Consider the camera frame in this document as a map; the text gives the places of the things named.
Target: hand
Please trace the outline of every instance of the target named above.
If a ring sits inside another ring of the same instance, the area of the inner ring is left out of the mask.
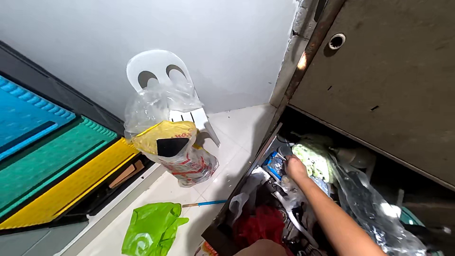
[[[298,159],[296,155],[286,156],[286,174],[294,181],[299,179],[308,178],[307,167]]]

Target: cabinet door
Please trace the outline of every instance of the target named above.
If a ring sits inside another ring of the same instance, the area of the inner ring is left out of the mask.
[[[347,0],[290,103],[455,185],[454,1]],[[344,33],[336,51],[328,43]]]

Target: rusty metal edge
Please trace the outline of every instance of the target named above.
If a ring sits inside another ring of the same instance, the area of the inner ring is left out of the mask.
[[[393,160],[393,161],[395,161],[395,162],[397,162],[397,163],[399,163],[399,164],[401,164],[401,165],[403,165],[403,166],[405,166],[405,167],[407,167],[407,168],[409,168],[409,169],[411,169],[411,170],[413,170],[413,171],[415,171],[415,172],[417,172],[417,173],[429,178],[430,180],[432,180],[432,181],[434,181],[434,182],[436,182],[436,183],[438,183],[438,184],[440,184],[440,185],[442,185],[442,186],[444,186],[444,187],[446,187],[446,188],[448,188],[450,190],[455,191],[455,186],[454,185],[452,185],[452,184],[450,184],[448,182],[445,182],[445,181],[439,179],[438,177],[433,176],[433,175],[425,172],[424,170],[420,169],[419,167],[414,166],[414,165],[412,165],[412,164],[410,164],[410,163],[408,163],[408,162],[406,162],[404,160],[401,160],[398,157],[396,157],[396,156],[394,156],[394,155],[392,155],[390,153],[387,153],[386,151],[384,151],[384,150],[382,150],[382,149],[380,149],[380,148],[378,148],[378,147],[376,147],[376,146],[374,146],[374,145],[372,145],[372,144],[370,144],[370,143],[368,143],[368,142],[366,142],[366,141],[364,141],[364,140],[362,140],[362,139],[360,139],[360,138],[358,138],[358,137],[356,137],[356,136],[354,136],[354,135],[352,135],[352,134],[350,134],[350,133],[348,133],[348,132],[346,132],[346,131],[344,131],[344,130],[336,127],[336,126],[334,126],[334,125],[332,125],[332,124],[329,124],[328,122],[326,122],[326,121],[324,121],[322,119],[319,119],[316,116],[314,116],[314,115],[312,115],[312,114],[310,114],[310,113],[308,113],[308,112],[306,112],[306,111],[304,111],[304,110],[302,110],[302,109],[300,109],[300,108],[298,108],[298,107],[296,107],[294,105],[289,104],[288,106],[293,108],[293,109],[295,109],[295,110],[297,110],[297,111],[299,111],[300,113],[306,115],[307,117],[309,117],[309,118],[311,118],[311,119],[313,119],[315,121],[318,121],[319,123],[331,128],[332,130],[337,131],[337,132],[341,133],[342,135],[344,135],[344,136],[346,136],[346,137],[348,137],[348,138],[350,138],[350,139],[352,139],[352,140],[364,145],[365,147],[370,148],[370,149],[378,152],[379,154],[381,154],[381,155],[383,155],[383,156],[385,156],[385,157],[387,157],[387,158],[389,158],[389,159],[391,159],[391,160]]]
[[[275,115],[272,118],[272,122],[270,123],[270,126],[267,129],[265,138],[268,138],[267,135],[269,135],[278,124],[278,120],[281,114],[284,112],[284,109],[288,105],[289,101],[292,98],[292,95],[294,94],[303,76],[308,70],[311,61],[318,52],[319,47],[324,41],[327,32],[329,31],[330,27],[335,21],[335,18],[338,15],[339,11],[341,10],[341,7],[343,6],[345,1],[346,0],[328,0],[324,8],[324,11],[322,12],[322,15],[319,18],[318,23],[316,24],[313,34],[311,35],[310,40],[308,41],[308,44],[305,47],[302,56],[300,57],[299,64],[297,65],[294,74],[292,75],[291,81],[289,81],[288,87],[286,88],[280,105],[278,106]]]

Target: white plastic chair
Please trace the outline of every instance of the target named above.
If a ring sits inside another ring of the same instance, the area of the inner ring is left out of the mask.
[[[160,84],[171,83],[169,72],[172,69],[180,71],[185,76],[188,83],[193,84],[187,66],[183,61],[172,52],[164,50],[144,51],[134,56],[126,65],[126,75],[134,89],[139,92],[147,86],[147,81],[150,78],[157,79]],[[194,122],[196,128],[201,133],[207,133],[214,143],[218,147],[220,146],[220,141],[210,125],[203,108],[198,108],[186,113],[171,110],[169,113],[169,121]]]

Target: yellow plastic bag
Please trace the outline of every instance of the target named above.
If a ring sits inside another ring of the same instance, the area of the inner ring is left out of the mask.
[[[201,147],[193,147],[197,129],[193,122],[161,123],[134,136],[133,145],[150,160],[164,165],[182,187],[191,187],[209,179],[218,167],[218,160]],[[173,157],[157,155],[157,140],[164,138],[188,138],[188,143]]]

